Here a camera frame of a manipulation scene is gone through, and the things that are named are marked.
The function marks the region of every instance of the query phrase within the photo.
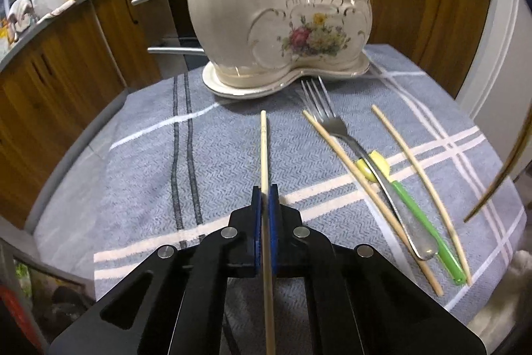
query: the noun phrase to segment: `fork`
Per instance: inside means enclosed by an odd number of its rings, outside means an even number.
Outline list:
[[[301,80],[305,96],[304,103],[308,112],[314,116],[316,121],[318,121],[330,135],[344,141],[359,158],[364,160],[379,183],[388,205],[394,212],[400,225],[403,227],[406,238],[408,239],[414,254],[420,260],[431,259],[438,252],[436,239],[410,212],[407,205],[401,200],[396,189],[388,181],[387,177],[382,173],[360,143],[358,143],[354,137],[349,135],[345,122],[341,117],[334,113],[333,104],[321,77],[318,77],[318,80],[321,85],[321,92],[313,79]]]

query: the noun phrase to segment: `white ceramic planter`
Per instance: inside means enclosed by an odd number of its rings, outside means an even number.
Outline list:
[[[371,30],[368,0],[188,0],[221,83],[253,88],[309,66],[352,69]]]

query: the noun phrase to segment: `saucer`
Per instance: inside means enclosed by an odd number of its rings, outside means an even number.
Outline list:
[[[369,68],[369,59],[364,52],[361,52],[358,56],[358,62],[355,66],[348,70],[343,71],[331,71],[321,70],[309,67],[296,67],[290,70],[283,78],[268,85],[260,86],[257,88],[234,88],[220,82],[214,68],[214,63],[211,61],[203,69],[203,83],[211,90],[212,93],[219,95],[220,97],[232,98],[238,100],[247,100],[253,98],[265,97],[275,92],[279,92],[286,86],[291,84],[294,80],[303,76],[321,76],[324,79],[353,79],[364,74]]]

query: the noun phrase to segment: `wooden skewer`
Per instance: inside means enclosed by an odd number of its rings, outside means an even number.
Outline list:
[[[377,117],[381,120],[381,122],[384,124],[386,129],[390,132],[390,134],[394,137],[395,141],[398,143],[398,145],[403,150],[404,154],[407,156],[407,158],[412,163],[412,166],[414,166],[414,169],[416,169],[419,177],[421,178],[421,180],[423,181],[423,184],[425,185],[425,188],[430,193],[430,196],[432,197],[434,204],[436,205],[436,207],[438,208],[438,211],[440,212],[440,215],[442,216],[442,220],[445,224],[445,227],[447,228],[449,232],[449,236],[451,237],[451,240],[453,241],[454,247],[457,249],[458,260],[460,261],[460,264],[462,265],[462,269],[464,270],[467,284],[471,286],[472,285],[471,271],[469,269],[469,264],[467,263],[464,249],[462,248],[462,243],[460,242],[460,239],[458,238],[458,234],[456,230],[454,230],[453,222],[451,221],[451,217],[449,216],[449,213],[445,209],[445,205],[443,205],[440,195],[434,188],[433,183],[430,182],[429,177],[425,173],[425,170],[423,169],[423,167],[421,167],[421,164],[419,164],[419,161],[416,158],[416,156],[412,153],[410,148],[408,148],[408,145],[406,144],[404,139],[401,137],[399,132],[394,128],[392,123],[385,117],[384,113],[382,113],[382,111],[380,111],[380,109],[376,105],[372,105],[371,109],[373,110],[374,114],[376,114]]]
[[[477,205],[464,218],[464,223],[467,223],[469,220],[471,220],[480,211],[480,209],[486,204],[486,202],[491,199],[493,194],[497,191],[497,188],[501,186],[502,182],[505,180],[505,178],[510,174],[512,169],[517,164],[519,157],[521,156],[521,154],[527,147],[528,140],[530,139],[531,135],[532,135],[532,101],[530,102],[530,107],[528,107],[527,117],[525,119],[525,122],[523,122],[523,126],[521,127],[521,131],[519,132],[517,140],[515,141],[515,145],[513,145],[512,151],[510,151],[510,155],[504,162],[502,169],[499,171],[499,173],[497,174],[493,182],[489,185],[488,190],[486,190],[486,193],[484,193],[484,195],[479,200]]]
[[[390,226],[395,230],[395,233],[397,233],[397,236],[401,238],[401,241],[404,243],[404,245],[408,248],[410,254],[412,257],[416,260],[419,268],[421,269],[421,272],[425,275],[428,282],[430,283],[430,286],[434,289],[434,292],[438,296],[443,296],[443,289],[436,280],[436,277],[434,276],[432,270],[430,270],[429,266],[426,264],[426,262],[420,261],[416,258],[414,255],[414,252],[412,251],[412,248],[410,247],[410,243],[408,242],[408,238],[406,238],[406,234],[404,233],[403,228],[397,221],[397,218],[395,218],[394,214],[392,214],[392,211],[388,209],[388,207],[384,204],[384,202],[381,200],[379,195],[372,189],[372,187],[369,185],[369,182],[366,180],[362,172],[358,169],[358,167],[355,166],[355,164],[351,161],[349,156],[345,153],[344,148],[341,147],[341,145],[334,140],[331,135],[326,131],[325,128],[323,128],[318,122],[314,119],[314,117],[308,113],[306,110],[303,111],[303,115],[307,120],[312,124],[312,126],[317,130],[318,133],[320,133],[321,137],[324,138],[324,140],[331,146],[332,150],[340,157],[341,161],[347,166],[351,174],[356,178],[358,183],[362,186],[364,191],[368,194],[368,196],[373,200],[373,202],[377,205],[377,208],[381,211],[382,215],[388,222]]]
[[[271,269],[270,219],[268,218],[268,124],[266,111],[261,111],[261,263],[262,287],[264,293],[264,324],[266,333],[266,355],[275,355],[275,323],[273,320],[273,275]]]

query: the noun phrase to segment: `floral decoration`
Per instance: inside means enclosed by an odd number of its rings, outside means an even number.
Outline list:
[[[285,53],[304,57],[336,56],[340,50],[346,49],[351,38],[342,26],[328,25],[327,18],[327,14],[314,13],[310,23],[305,16],[300,16],[301,25],[298,27],[290,22],[288,37],[277,37],[277,41],[281,42],[282,56]]]

